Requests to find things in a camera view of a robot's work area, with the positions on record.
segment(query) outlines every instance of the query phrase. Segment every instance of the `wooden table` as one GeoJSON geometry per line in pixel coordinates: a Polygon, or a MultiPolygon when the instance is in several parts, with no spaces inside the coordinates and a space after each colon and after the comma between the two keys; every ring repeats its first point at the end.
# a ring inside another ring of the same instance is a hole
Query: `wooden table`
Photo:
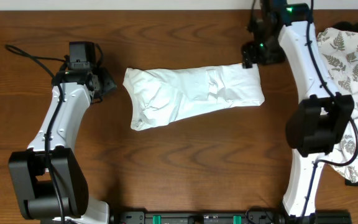
{"type": "MultiPolygon", "coordinates": [[[[130,129],[131,99],[122,86],[127,67],[195,68],[241,61],[251,40],[249,11],[0,12],[0,223],[22,219],[7,169],[25,150],[51,100],[50,77],[4,44],[62,58],[68,42],[97,42],[118,89],[85,113],[76,158],[90,194],[115,211],[247,210],[277,207],[288,185],[291,149],[286,120],[297,107],[288,63],[260,67],[265,103],[184,119],[165,127],[130,129]]],[[[358,11],[316,11],[318,30],[358,21],[358,11]]],[[[57,71],[60,63],[45,62],[57,71]]],[[[358,187],[326,167],[318,209],[348,209],[358,223],[358,187]]]]}

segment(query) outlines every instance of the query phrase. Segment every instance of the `green tape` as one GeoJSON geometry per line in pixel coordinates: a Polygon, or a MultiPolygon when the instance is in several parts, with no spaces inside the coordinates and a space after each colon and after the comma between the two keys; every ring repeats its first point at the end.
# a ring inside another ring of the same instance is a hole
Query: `green tape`
{"type": "Polygon", "coordinates": [[[241,224],[241,216],[234,215],[233,216],[233,224],[241,224]]]}
{"type": "Polygon", "coordinates": [[[161,216],[160,215],[153,216],[153,224],[161,224],[161,216]]]}

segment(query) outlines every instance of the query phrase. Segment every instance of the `white fabric with leaf print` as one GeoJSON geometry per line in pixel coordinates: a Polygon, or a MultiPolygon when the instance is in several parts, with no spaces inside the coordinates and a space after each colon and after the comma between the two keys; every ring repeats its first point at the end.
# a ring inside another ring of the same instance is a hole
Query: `white fabric with leaf print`
{"type": "MultiPolygon", "coordinates": [[[[321,57],[339,91],[353,96],[355,108],[352,117],[358,128],[358,33],[328,28],[318,34],[317,41],[321,57]]],[[[349,124],[342,141],[335,145],[329,158],[334,162],[346,162],[353,156],[355,146],[353,129],[349,124]]],[[[358,182],[358,157],[347,167],[333,168],[351,182],[358,182]]]]}

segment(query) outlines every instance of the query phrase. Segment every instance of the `white wall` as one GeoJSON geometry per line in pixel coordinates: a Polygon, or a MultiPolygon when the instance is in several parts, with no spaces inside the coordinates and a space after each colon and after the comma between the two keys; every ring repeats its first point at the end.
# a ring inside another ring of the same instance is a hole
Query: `white wall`
{"type": "MultiPolygon", "coordinates": [[[[287,0],[288,3],[310,0],[287,0]]],[[[358,0],[314,0],[315,9],[358,9],[358,0]]],[[[0,0],[0,10],[250,9],[252,0],[0,0]]]]}

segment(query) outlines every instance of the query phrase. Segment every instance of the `crumpled white fabric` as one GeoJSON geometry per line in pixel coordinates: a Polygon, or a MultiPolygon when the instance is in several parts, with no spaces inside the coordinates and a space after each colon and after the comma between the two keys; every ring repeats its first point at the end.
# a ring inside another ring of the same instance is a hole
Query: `crumpled white fabric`
{"type": "MultiPolygon", "coordinates": [[[[358,33],[328,28],[318,35],[317,41],[331,79],[343,95],[353,96],[352,117],[358,129],[358,33]]],[[[349,124],[329,158],[334,162],[346,162],[353,156],[355,147],[354,132],[349,124]]],[[[349,166],[333,168],[351,182],[358,182],[358,157],[349,166]]]]}
{"type": "Polygon", "coordinates": [[[131,128],[136,131],[265,101],[257,65],[249,69],[241,64],[181,70],[128,68],[123,84],[131,96],[131,128]]]}

